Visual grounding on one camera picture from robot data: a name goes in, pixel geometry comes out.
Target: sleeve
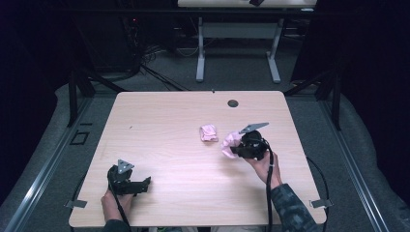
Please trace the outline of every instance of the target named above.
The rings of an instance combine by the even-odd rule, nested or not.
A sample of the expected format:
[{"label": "sleeve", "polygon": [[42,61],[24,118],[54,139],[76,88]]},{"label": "sleeve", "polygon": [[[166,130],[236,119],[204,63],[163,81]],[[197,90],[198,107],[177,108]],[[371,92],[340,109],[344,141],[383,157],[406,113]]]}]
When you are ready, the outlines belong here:
[{"label": "sleeve", "polygon": [[102,232],[129,232],[130,228],[122,220],[111,219],[108,220]]},{"label": "sleeve", "polygon": [[283,184],[272,189],[271,196],[282,223],[282,231],[319,231],[307,207],[289,185]]}]

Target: crumpled paper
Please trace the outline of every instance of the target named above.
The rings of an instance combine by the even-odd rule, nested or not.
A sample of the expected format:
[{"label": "crumpled paper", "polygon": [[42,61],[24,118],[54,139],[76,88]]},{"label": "crumpled paper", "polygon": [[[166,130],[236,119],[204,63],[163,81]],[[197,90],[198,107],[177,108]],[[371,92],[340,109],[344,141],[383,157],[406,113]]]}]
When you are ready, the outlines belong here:
[{"label": "crumpled paper", "polygon": [[202,141],[218,142],[217,129],[214,125],[204,125],[199,129]]},{"label": "crumpled paper", "polygon": [[241,144],[241,138],[242,136],[238,131],[234,131],[228,134],[223,140],[222,144],[220,144],[223,154],[231,159],[237,158],[238,154],[233,154],[230,147],[238,147]]}]

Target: white table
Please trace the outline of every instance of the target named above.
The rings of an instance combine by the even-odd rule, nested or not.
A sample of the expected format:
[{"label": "white table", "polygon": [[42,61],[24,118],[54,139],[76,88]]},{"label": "white table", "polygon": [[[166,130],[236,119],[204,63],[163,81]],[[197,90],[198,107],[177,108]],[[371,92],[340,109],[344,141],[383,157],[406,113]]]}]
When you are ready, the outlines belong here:
[{"label": "white table", "polygon": [[[237,107],[228,106],[235,100]],[[259,131],[278,154],[281,178],[307,205],[317,223],[323,209],[316,185],[281,92],[143,92],[118,95],[74,208],[73,227],[104,226],[101,197],[106,172],[125,160],[132,181],[151,176],[148,192],[133,199],[131,226],[265,225],[265,185],[242,159],[229,159],[220,144],[247,124],[269,122]],[[219,142],[203,142],[199,128],[213,124]],[[274,210],[273,220],[279,224]]]},{"label": "white table", "polygon": [[[316,0],[265,0],[258,7],[249,3],[249,0],[179,0],[182,8],[255,8],[255,9],[305,9],[314,8]],[[202,82],[205,70],[204,38],[249,38],[273,39],[271,50],[266,52],[272,79],[280,83],[275,55],[282,31],[283,19],[278,23],[214,23],[198,20],[198,65],[196,81]]]}]

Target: black curtain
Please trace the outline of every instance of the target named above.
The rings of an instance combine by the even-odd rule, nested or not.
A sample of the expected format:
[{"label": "black curtain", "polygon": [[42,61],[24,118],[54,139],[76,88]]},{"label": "black curtain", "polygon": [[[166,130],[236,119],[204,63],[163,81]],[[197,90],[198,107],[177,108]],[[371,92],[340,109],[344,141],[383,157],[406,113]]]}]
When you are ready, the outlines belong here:
[{"label": "black curtain", "polygon": [[380,3],[320,1],[318,11],[372,9],[365,25],[357,18],[313,20],[292,80],[331,69],[347,46],[350,62],[341,92],[355,106],[373,140],[379,169],[410,205],[410,16],[408,1]]},{"label": "black curtain", "polygon": [[49,123],[55,90],[68,82],[74,66],[92,69],[71,19],[44,11],[41,2],[0,3],[0,203]]}]

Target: person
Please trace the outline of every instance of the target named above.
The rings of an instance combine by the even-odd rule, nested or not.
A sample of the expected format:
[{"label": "person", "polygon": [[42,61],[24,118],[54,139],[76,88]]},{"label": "person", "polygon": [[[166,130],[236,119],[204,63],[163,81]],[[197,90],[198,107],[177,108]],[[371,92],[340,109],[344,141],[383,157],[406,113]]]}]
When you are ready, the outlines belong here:
[{"label": "person", "polygon": [[[271,179],[271,197],[274,203],[275,209],[278,212],[282,231],[319,231],[319,228],[311,216],[310,212],[299,199],[293,189],[284,184],[280,178],[280,169],[278,165],[278,155],[274,155],[274,168]],[[262,182],[266,184],[268,179],[268,169],[270,165],[270,154],[266,152],[262,160],[256,159],[244,159],[255,170],[257,176]],[[118,196],[120,204],[124,208],[126,216],[131,208],[132,195]],[[103,232],[126,232],[129,231],[129,227],[122,221],[121,215],[117,209],[114,196],[111,191],[107,191],[102,197],[102,209],[106,225]],[[258,227],[241,229],[235,226],[222,226],[214,227],[211,229],[213,232],[217,231],[262,231]],[[194,231],[193,227],[183,228],[183,231]]]}]

